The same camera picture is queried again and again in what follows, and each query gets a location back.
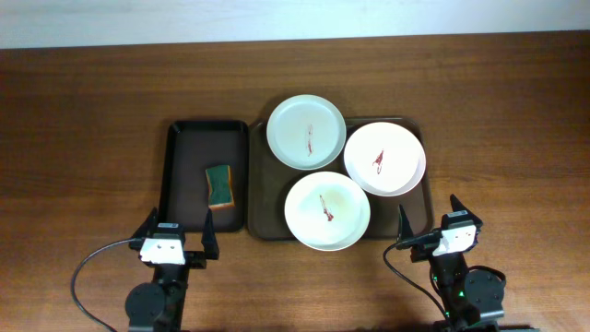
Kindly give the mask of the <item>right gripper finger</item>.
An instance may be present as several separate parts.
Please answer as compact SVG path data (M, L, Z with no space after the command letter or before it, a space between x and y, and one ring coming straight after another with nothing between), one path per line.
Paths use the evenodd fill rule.
M411 229L407 213L402 205L398 206L398 240L405 240L414 237L414 232Z
M451 216L464 216L470 213L469 209L454 194L450 195L450 203L453 210Z

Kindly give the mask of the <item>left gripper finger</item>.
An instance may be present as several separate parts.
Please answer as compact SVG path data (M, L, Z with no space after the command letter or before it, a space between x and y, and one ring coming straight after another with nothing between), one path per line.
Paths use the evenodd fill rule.
M219 259L218 242L213 226L213 213L209 209L206 214L206 220L203 227L201 244L204 248L205 257L207 260Z
M147 218L143 221L143 223L135 230L132 237L134 239L145 239L150 237L153 229L156 227L158 223L158 209L156 207L152 208L149 212Z

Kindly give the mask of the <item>green and orange sponge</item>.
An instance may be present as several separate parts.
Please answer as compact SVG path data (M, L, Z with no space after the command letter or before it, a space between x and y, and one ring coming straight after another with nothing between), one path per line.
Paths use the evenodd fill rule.
M218 165L206 169L206 181L209 208L216 210L235 206L229 165Z

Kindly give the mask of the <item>white plate with red stain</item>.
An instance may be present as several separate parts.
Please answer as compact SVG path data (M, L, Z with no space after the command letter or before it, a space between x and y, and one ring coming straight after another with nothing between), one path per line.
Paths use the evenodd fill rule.
M361 126L348 139L344 164L349 177L376 196L401 196L418 185L426 171L425 150L399 124Z

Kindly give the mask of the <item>cream plate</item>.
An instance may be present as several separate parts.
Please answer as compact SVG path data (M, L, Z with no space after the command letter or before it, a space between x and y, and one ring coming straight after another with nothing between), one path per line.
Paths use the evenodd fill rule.
M367 231L369 199L349 177L337 172L314 172L289 190L284 217L293 236L325 252L346 249Z

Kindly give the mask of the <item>pale green plate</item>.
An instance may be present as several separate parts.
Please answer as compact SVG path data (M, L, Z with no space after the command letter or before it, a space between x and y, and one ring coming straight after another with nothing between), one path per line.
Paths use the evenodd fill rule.
M311 171L338 157L347 128L340 110L310 94L282 101L266 124L266 140L275 157L290 168Z

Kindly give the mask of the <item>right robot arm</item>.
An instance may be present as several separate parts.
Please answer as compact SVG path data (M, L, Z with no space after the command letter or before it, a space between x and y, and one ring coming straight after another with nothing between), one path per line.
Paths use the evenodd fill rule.
M502 300L505 275L494 268L470 267L465 254L478 244L483 221L450 196L452 212L442 216L441 226L422 235L411 230L400 207L396 250L410 251L413 263L430 265L429 280L434 293L427 296L442 312L434 331L497 331L504 317Z

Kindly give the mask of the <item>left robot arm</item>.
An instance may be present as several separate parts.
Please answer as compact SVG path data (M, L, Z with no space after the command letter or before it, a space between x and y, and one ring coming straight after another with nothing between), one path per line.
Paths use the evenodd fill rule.
M184 249L185 231L178 223L158 221L154 208L134 232L129 247L153 269L153 279L134 287L125 300L130 331L179 331L190 271L205 269L219 258L213 214L206 213L201 251Z

